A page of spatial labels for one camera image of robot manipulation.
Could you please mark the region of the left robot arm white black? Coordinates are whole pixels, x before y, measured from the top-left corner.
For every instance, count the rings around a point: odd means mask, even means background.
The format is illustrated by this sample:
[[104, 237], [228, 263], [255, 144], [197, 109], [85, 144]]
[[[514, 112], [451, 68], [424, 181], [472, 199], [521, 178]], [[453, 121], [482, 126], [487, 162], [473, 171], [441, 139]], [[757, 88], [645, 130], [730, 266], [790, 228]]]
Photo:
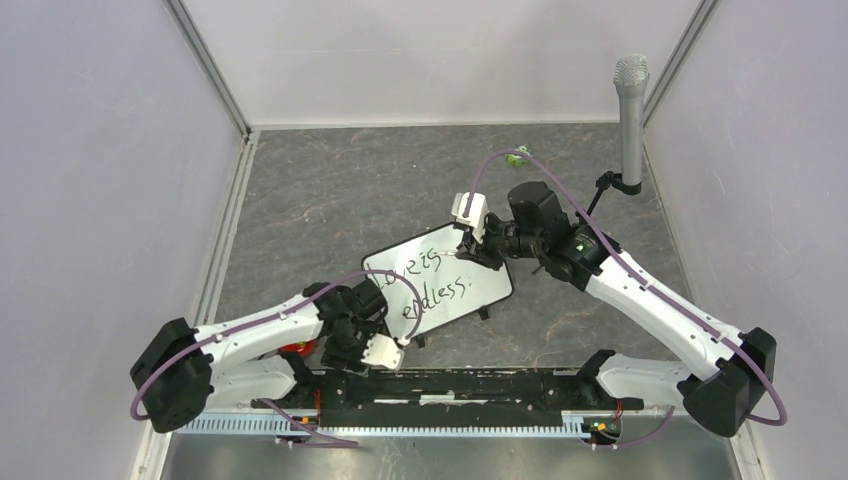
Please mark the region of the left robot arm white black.
[[387, 300], [364, 279], [354, 287], [315, 283], [277, 306], [199, 327], [165, 323], [130, 370], [131, 416], [157, 433], [178, 430], [208, 409], [254, 400], [306, 405], [311, 371], [286, 346], [325, 341], [322, 364], [365, 375], [397, 368], [403, 352], [385, 325]]

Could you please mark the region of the white whiteboard black frame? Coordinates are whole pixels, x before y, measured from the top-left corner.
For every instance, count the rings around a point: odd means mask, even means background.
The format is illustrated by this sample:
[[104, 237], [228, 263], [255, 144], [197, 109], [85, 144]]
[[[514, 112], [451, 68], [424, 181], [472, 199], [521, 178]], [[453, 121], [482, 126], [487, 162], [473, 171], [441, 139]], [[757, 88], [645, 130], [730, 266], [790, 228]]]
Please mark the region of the white whiteboard black frame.
[[495, 271], [470, 261], [439, 256], [456, 250], [462, 231], [444, 224], [366, 254], [361, 268], [381, 289], [388, 304], [386, 324], [402, 344], [419, 335], [509, 298], [509, 269]]

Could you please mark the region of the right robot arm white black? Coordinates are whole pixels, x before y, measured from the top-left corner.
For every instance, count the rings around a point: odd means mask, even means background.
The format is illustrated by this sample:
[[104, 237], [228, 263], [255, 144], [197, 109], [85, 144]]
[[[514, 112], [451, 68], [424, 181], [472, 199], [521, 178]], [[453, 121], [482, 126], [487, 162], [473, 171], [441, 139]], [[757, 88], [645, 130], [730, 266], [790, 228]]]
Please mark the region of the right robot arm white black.
[[766, 330], [725, 323], [669, 289], [609, 236], [571, 222], [546, 183], [531, 181], [507, 196], [512, 219], [488, 208], [480, 193], [459, 193], [451, 213], [463, 237], [457, 258], [499, 270], [532, 258], [551, 277], [623, 313], [676, 355], [635, 359], [600, 350], [580, 369], [580, 400], [602, 408], [614, 398], [684, 409], [707, 431], [732, 437], [752, 419], [774, 375], [777, 341]]

